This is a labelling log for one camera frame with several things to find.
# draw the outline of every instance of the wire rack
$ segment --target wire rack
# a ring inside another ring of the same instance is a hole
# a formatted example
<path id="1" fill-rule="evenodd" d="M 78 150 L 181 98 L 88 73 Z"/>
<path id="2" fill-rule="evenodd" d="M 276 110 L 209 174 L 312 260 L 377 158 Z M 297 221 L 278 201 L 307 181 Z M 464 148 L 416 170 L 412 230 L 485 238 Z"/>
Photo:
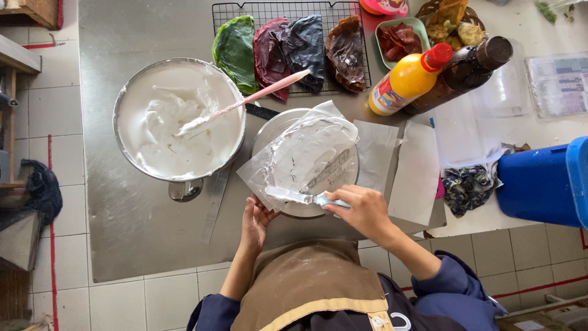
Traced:
<path id="1" fill-rule="evenodd" d="M 337 1 L 337 2 L 226 2 L 212 5 L 212 22 L 214 33 L 224 23 L 242 15 L 251 15 L 254 18 L 255 29 L 259 29 L 267 22 L 285 16 L 289 22 L 293 22 L 300 17 L 321 14 L 323 20 L 323 41 L 326 42 L 327 36 L 332 28 L 337 25 L 340 19 L 351 15 L 359 17 L 362 23 L 362 13 L 359 2 L 355 1 Z M 363 73 L 365 76 L 366 88 L 372 86 L 372 80 L 369 74 L 368 55 L 366 50 L 366 41 L 362 29 L 362 48 L 363 48 Z M 320 92 L 344 91 L 343 87 L 337 83 L 334 76 L 326 68 L 325 59 L 325 83 Z M 311 90 L 302 84 L 293 84 L 290 87 L 290 94 L 309 93 Z"/>

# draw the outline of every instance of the red crepe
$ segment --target red crepe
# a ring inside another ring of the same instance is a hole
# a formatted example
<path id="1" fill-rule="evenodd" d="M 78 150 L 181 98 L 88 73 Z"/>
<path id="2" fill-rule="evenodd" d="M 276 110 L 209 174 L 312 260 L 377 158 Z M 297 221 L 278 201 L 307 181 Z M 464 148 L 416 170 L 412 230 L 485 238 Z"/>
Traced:
<path id="1" fill-rule="evenodd" d="M 422 53 L 420 38 L 412 27 L 400 23 L 397 27 L 383 27 L 376 32 L 384 57 L 390 62 L 398 62 L 408 54 Z"/>
<path id="2" fill-rule="evenodd" d="M 261 87 L 268 87 L 282 78 L 290 76 L 290 68 L 282 54 L 279 38 L 288 25 L 285 17 L 276 18 L 259 28 L 253 36 L 253 54 L 255 57 L 255 77 Z M 273 94 L 287 101 L 290 86 L 275 91 Z"/>

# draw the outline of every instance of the bottle label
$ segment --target bottle label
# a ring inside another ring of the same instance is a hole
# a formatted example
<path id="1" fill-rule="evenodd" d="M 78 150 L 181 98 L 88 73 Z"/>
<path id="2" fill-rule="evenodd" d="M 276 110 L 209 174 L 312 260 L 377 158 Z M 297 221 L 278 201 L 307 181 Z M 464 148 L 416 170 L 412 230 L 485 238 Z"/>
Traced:
<path id="1" fill-rule="evenodd" d="M 408 103 L 392 90 L 389 72 L 372 90 L 372 101 L 378 110 L 390 114 L 398 111 Z"/>

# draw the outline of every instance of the cloth rag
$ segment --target cloth rag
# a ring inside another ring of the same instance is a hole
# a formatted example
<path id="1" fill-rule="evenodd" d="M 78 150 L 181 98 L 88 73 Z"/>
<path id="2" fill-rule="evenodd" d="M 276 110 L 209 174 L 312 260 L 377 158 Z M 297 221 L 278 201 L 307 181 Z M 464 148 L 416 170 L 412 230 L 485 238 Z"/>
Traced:
<path id="1" fill-rule="evenodd" d="M 514 145 L 502 144 L 502 155 L 515 151 Z M 495 189 L 502 186 L 497 176 L 498 161 L 472 165 L 461 169 L 445 169 L 443 199 L 458 219 L 468 210 L 474 210 L 486 203 Z"/>
<path id="2" fill-rule="evenodd" d="M 51 169 L 39 161 L 23 158 L 21 167 L 33 167 L 34 169 L 26 182 L 26 189 L 31 198 L 26 201 L 22 209 L 38 210 L 41 225 L 51 224 L 64 204 L 57 177 Z"/>

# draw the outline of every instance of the hand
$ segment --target hand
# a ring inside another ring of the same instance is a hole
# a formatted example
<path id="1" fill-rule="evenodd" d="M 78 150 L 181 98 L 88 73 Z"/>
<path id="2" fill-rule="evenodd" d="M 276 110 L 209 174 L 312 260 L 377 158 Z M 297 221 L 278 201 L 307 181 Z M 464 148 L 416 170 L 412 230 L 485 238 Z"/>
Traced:
<path id="1" fill-rule="evenodd" d="M 382 193 L 357 185 L 344 185 L 335 192 L 325 192 L 331 200 L 343 200 L 351 204 L 349 210 L 335 204 L 327 204 L 324 209 L 341 217 L 367 238 L 382 245 L 395 233 L 396 227 L 388 218 L 388 206 Z"/>
<path id="2" fill-rule="evenodd" d="M 239 249 L 255 256 L 261 253 L 268 224 L 278 215 L 279 213 L 268 210 L 255 194 L 247 198 L 247 205 L 243 212 Z"/>

